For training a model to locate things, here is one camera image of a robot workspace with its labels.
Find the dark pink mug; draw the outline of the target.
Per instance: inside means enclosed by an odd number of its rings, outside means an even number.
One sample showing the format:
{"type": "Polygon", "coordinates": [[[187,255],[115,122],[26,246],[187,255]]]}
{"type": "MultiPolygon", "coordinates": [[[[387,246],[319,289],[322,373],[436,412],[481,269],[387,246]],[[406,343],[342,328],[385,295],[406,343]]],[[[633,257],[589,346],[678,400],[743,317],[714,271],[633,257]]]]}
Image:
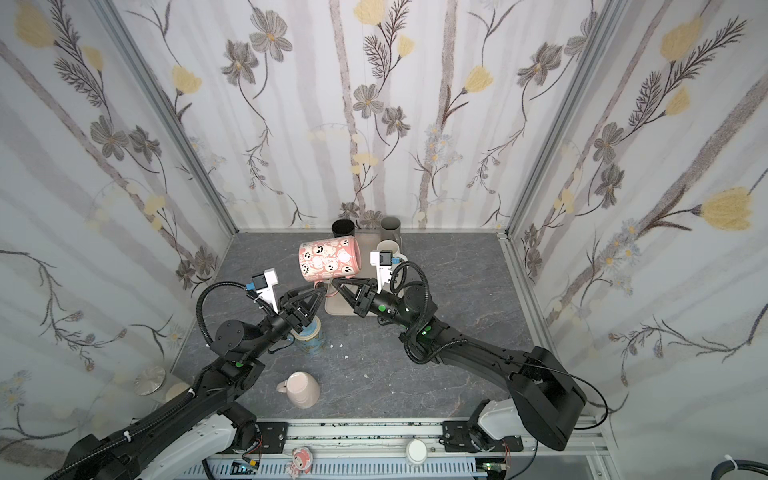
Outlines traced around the dark pink mug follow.
{"type": "Polygon", "coordinates": [[[360,256],[354,236],[306,242],[298,251],[299,268],[308,282],[355,276],[361,270],[360,256]]]}

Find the white ribbed mug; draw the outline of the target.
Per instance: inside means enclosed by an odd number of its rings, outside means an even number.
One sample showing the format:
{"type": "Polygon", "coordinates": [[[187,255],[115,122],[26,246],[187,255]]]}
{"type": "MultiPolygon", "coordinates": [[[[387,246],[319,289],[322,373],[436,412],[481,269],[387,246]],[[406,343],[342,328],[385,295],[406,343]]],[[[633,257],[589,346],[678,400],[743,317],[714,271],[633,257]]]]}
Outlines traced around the white ribbed mug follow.
{"type": "Polygon", "coordinates": [[[391,252],[394,258],[406,261],[407,257],[401,252],[399,244],[394,240],[382,240],[377,244],[378,252],[391,252]]]}

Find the black and white mug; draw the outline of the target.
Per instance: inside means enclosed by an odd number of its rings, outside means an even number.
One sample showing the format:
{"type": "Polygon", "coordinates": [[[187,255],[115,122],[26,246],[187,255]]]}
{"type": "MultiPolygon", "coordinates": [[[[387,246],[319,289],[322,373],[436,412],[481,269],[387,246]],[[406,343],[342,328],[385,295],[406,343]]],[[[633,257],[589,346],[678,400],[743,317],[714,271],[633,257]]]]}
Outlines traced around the black and white mug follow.
{"type": "Polygon", "coordinates": [[[356,224],[351,219],[340,218],[332,223],[331,231],[334,238],[354,236],[356,231],[356,224]]]}

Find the grey ceramic mug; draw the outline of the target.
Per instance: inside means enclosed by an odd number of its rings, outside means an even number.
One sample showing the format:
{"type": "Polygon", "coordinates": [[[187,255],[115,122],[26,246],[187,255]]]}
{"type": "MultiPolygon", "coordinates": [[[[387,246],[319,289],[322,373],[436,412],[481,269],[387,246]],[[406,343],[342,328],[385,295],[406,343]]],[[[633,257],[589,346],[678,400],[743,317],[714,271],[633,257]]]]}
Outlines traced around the grey ceramic mug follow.
{"type": "Polygon", "coordinates": [[[402,243],[401,221],[396,216],[386,216],[380,222],[380,240],[402,243]]]}

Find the light pink mug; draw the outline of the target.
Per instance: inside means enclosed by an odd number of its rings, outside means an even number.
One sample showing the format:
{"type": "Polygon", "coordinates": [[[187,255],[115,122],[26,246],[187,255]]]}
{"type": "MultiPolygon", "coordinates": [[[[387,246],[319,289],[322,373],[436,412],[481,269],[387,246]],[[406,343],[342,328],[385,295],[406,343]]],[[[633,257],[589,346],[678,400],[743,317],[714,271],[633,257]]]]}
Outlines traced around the light pink mug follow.
{"type": "Polygon", "coordinates": [[[319,401],[321,387],[312,375],[298,371],[280,382],[276,391],[286,395],[295,407],[309,409],[319,401]]]}

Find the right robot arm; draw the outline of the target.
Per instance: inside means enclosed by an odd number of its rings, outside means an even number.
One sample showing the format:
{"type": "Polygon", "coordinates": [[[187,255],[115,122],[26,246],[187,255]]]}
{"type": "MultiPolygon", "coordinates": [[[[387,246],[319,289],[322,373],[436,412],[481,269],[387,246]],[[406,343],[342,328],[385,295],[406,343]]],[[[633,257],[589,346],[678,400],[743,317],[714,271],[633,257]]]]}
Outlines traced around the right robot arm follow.
{"type": "Polygon", "coordinates": [[[563,451],[581,429],[577,423],[588,398],[580,386],[594,386],[568,373],[543,347],[497,347],[440,320],[429,280],[416,263],[395,267],[388,290],[370,278],[335,278],[332,285],[356,315],[371,313],[401,326],[399,339],[413,363],[457,367],[505,389],[522,427],[540,444],[563,451]]]}

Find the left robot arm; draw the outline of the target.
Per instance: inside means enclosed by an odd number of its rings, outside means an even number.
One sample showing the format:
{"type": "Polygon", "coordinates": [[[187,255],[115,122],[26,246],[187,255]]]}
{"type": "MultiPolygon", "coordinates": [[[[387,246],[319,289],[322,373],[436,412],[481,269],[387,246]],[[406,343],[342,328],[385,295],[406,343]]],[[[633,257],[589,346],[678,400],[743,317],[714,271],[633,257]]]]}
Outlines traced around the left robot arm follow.
{"type": "Polygon", "coordinates": [[[325,289],[308,285],[283,294],[276,306],[262,299],[254,285],[219,281],[199,295],[195,315],[207,346],[217,359],[205,366],[187,391],[134,423],[98,439],[88,435],[69,450],[64,465],[50,479],[137,479],[150,463],[201,421],[215,414],[235,429],[255,418],[237,400],[265,370],[260,357],[292,332],[309,326],[323,303],[325,289]],[[212,334],[205,322],[209,294],[235,288],[253,301],[265,317],[257,324],[223,322],[212,334]]]}

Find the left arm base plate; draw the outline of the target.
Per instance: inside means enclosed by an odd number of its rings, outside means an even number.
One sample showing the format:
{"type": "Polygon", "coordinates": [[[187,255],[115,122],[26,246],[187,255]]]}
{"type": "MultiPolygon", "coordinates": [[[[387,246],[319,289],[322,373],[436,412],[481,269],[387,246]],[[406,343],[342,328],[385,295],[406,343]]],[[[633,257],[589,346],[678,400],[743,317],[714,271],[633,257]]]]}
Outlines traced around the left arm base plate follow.
{"type": "Polygon", "coordinates": [[[288,422],[259,422],[255,451],[261,454],[282,454],[287,441],[288,422]]]}

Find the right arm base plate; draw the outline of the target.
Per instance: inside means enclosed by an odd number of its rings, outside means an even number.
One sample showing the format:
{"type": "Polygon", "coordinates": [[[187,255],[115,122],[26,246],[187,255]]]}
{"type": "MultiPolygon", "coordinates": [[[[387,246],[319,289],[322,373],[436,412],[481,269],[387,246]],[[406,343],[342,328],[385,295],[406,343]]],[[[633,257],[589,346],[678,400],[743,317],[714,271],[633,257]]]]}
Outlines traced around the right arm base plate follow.
{"type": "Polygon", "coordinates": [[[470,420],[446,420],[441,424],[439,443],[448,453],[477,453],[481,450],[477,425],[470,420]]]}

